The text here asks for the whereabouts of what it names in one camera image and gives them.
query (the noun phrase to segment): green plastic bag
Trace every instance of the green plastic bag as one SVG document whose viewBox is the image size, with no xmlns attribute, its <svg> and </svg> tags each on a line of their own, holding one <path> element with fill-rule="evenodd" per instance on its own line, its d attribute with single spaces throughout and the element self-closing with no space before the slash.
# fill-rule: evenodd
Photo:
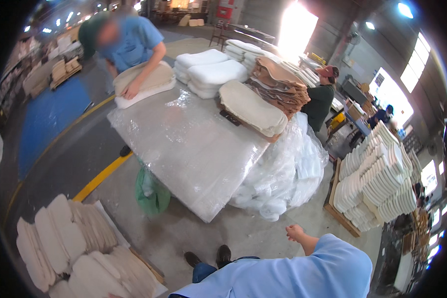
<svg viewBox="0 0 447 298">
<path fill-rule="evenodd" d="M 137 204 L 146 214 L 159 214 L 167 209 L 171 200 L 171 192 L 157 180 L 146 166 L 139 170 L 135 189 Z"/>
</svg>

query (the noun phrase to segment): beige mat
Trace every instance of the beige mat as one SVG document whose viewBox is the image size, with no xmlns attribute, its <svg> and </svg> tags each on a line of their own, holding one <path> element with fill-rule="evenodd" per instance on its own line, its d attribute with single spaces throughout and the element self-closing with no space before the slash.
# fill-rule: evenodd
<svg viewBox="0 0 447 298">
<path fill-rule="evenodd" d="M 196 54 L 209 49 L 217 49 L 220 51 L 221 45 L 213 41 L 212 46 L 209 47 L 210 40 L 205 38 L 186 38 L 165 44 L 167 49 L 166 56 L 175 59 L 177 56 L 185 53 Z"/>
</svg>

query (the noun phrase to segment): dark green shirt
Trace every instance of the dark green shirt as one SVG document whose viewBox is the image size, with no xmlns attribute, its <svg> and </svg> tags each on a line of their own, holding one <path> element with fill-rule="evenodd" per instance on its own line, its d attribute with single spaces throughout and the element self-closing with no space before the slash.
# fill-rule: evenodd
<svg viewBox="0 0 447 298">
<path fill-rule="evenodd" d="M 310 102 L 305 104 L 301 111 L 308 114 L 308 124 L 315 132 L 319 132 L 329 108 L 335 96 L 333 85 L 321 85 L 314 88 L 308 88 Z"/>
</svg>

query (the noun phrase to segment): light blue shirt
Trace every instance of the light blue shirt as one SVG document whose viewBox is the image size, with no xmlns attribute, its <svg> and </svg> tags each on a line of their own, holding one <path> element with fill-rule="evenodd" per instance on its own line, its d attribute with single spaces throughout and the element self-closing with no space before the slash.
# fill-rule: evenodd
<svg viewBox="0 0 447 298">
<path fill-rule="evenodd" d="M 164 39 L 159 30 L 143 17 L 126 17 L 119 20 L 119 27 L 119 41 L 98 49 L 114 63 L 119 73 L 148 61 L 152 56 L 152 49 Z"/>
<path fill-rule="evenodd" d="M 310 256 L 240 259 L 173 294 L 188 298 L 365 298 L 371 271 L 368 255 L 326 234 Z"/>
</svg>

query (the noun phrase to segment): brown shoe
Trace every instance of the brown shoe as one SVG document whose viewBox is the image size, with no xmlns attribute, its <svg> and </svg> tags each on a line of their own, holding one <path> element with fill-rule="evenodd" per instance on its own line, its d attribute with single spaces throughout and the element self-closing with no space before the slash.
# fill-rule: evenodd
<svg viewBox="0 0 447 298">
<path fill-rule="evenodd" d="M 221 269 L 228 263 L 232 262 L 230 259 L 232 258 L 232 252 L 230 251 L 230 248 L 228 248 L 227 245 L 222 245 L 217 250 L 217 259 L 215 260 L 215 263 L 217 263 L 217 267 Z"/>
<path fill-rule="evenodd" d="M 202 263 L 199 257 L 196 256 L 195 253 L 191 251 L 184 253 L 184 258 L 187 261 L 187 264 L 191 265 L 194 268 L 195 266 L 197 266 L 197 264 Z"/>
</svg>

